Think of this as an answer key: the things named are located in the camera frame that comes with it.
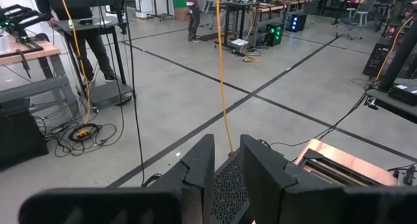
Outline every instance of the gray concrete floor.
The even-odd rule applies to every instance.
[[[329,26],[332,20],[318,17],[314,20],[317,24],[301,33],[285,32],[279,46],[262,51],[259,63],[244,63],[241,58],[224,52],[228,117],[235,149],[243,133],[270,143],[295,144],[310,139],[337,122],[362,95],[361,87],[351,79],[366,78],[362,69],[379,34],[364,29],[359,31],[363,40],[333,41],[337,29]],[[157,20],[131,25],[146,178],[166,172],[206,133],[214,133],[216,138],[217,167],[229,152],[221,115],[218,49],[208,42],[189,43],[186,27],[186,22]],[[45,24],[32,29],[37,33],[50,31]],[[207,28],[199,30],[202,35],[209,32]],[[62,48],[61,59],[75,87],[61,37],[54,37]],[[124,70],[131,76],[125,61],[125,55],[129,59],[130,53],[125,44],[120,43],[120,47]],[[94,64],[96,60],[91,52],[89,57]],[[31,65],[32,81],[42,79],[36,63]],[[26,77],[20,65],[9,68]],[[103,82],[99,73],[97,85]],[[25,83],[26,80],[5,67],[0,68],[0,89]],[[39,96],[36,101],[40,103],[45,98]],[[56,109],[59,107],[36,115],[42,117]],[[51,153],[47,156],[3,171],[0,174],[2,223],[16,223],[20,204],[43,189],[140,186],[142,174],[138,167],[133,103],[123,109],[124,132],[113,146],[80,157],[57,158],[53,154],[56,143],[50,143]],[[63,111],[47,124],[57,125],[68,117]],[[113,123],[118,127],[118,136],[122,129],[120,108],[99,112],[93,122]],[[105,137],[110,131],[106,129],[100,134]],[[357,109],[323,139],[383,168],[417,161],[417,150],[413,147],[416,140],[412,123],[383,109],[374,111],[366,107]],[[273,149],[293,159],[303,147],[275,145]]]

